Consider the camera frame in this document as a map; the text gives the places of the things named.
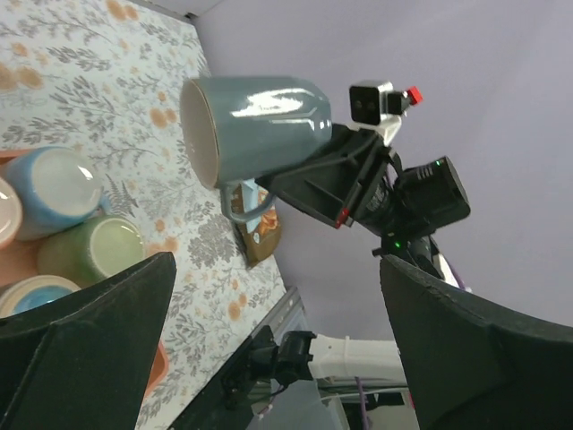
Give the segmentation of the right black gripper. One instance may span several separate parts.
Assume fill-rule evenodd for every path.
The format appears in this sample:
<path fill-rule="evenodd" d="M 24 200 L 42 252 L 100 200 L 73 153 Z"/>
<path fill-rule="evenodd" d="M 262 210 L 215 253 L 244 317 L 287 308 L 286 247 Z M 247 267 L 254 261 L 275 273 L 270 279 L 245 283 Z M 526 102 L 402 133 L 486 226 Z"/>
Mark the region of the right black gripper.
<path fill-rule="evenodd" d="M 388 170 L 402 170 L 397 153 L 381 147 L 369 129 L 334 124 L 331 139 L 312 161 L 256 180 L 280 200 L 333 228 L 361 224 L 372 233 L 396 233 L 403 215 Z"/>

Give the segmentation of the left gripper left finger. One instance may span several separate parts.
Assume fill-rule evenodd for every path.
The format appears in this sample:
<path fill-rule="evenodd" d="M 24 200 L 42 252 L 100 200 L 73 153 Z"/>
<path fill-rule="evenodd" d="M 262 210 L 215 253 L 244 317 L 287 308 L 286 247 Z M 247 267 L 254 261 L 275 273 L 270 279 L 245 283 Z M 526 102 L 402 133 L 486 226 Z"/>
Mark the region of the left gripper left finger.
<path fill-rule="evenodd" d="M 170 252 L 1 321 L 3 429 L 133 429 L 175 285 Z"/>

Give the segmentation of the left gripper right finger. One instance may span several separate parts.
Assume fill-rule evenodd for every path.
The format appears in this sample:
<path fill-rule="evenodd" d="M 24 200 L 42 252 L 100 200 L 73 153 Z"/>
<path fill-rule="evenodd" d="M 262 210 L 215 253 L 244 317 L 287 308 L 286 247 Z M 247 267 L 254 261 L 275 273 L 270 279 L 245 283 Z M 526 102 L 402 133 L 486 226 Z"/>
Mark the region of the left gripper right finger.
<path fill-rule="evenodd" d="M 422 429 L 570 429 L 572 330 L 395 256 L 381 291 Z"/>

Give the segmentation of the green mug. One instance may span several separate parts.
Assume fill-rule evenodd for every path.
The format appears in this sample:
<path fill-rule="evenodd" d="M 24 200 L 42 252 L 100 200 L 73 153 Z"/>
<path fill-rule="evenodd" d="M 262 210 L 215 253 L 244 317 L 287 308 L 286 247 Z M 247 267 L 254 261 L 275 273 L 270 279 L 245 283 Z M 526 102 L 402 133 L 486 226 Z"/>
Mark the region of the green mug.
<path fill-rule="evenodd" d="M 37 255 L 38 273 L 90 287 L 144 260 L 140 230 L 119 216 L 88 219 L 48 237 Z"/>

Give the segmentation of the dark teal mug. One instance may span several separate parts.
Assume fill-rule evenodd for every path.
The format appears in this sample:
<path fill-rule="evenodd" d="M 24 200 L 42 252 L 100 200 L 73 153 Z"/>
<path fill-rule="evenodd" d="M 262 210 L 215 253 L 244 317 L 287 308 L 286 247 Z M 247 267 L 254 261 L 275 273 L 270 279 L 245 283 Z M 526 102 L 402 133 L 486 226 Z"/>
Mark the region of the dark teal mug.
<path fill-rule="evenodd" d="M 225 217 L 246 223 L 275 199 L 269 192 L 248 211 L 232 209 L 243 181 L 295 167 L 332 135 L 331 107 L 315 84 L 289 76 L 203 77 L 180 92 L 180 121 L 187 158 L 208 189 L 216 189 Z"/>

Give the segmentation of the light blue white mug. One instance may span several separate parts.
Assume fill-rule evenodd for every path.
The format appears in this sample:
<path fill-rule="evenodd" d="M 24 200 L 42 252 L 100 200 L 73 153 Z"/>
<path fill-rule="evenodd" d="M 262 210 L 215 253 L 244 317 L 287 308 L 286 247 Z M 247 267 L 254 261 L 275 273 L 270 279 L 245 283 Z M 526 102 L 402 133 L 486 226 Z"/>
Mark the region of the light blue white mug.
<path fill-rule="evenodd" d="M 22 223 L 16 238 L 32 241 L 81 224 L 98 208 L 103 185 L 78 152 L 44 147 L 1 167 L 1 177 L 17 193 Z"/>

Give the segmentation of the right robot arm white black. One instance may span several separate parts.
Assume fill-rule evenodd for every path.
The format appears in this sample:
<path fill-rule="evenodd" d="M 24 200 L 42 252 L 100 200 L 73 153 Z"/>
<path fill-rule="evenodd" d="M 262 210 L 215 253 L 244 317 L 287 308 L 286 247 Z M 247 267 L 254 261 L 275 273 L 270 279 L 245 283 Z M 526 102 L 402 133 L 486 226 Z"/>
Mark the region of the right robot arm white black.
<path fill-rule="evenodd" d="M 261 219 L 276 199 L 333 228 L 358 223 L 380 239 L 376 257 L 396 256 L 440 280 L 453 280 L 433 239 L 439 228 L 469 215 L 466 192 L 451 160 L 404 168 L 392 141 L 402 122 L 335 125 L 330 141 L 303 163 L 255 180 L 264 197 L 241 212 L 232 206 L 233 186 L 221 191 L 222 211 L 236 223 Z M 258 381 L 273 380 L 281 390 L 298 381 L 329 377 L 389 380 L 406 385 L 393 341 L 331 338 L 290 331 L 280 342 L 269 327 L 249 337 L 218 375 L 229 409 L 240 407 Z"/>

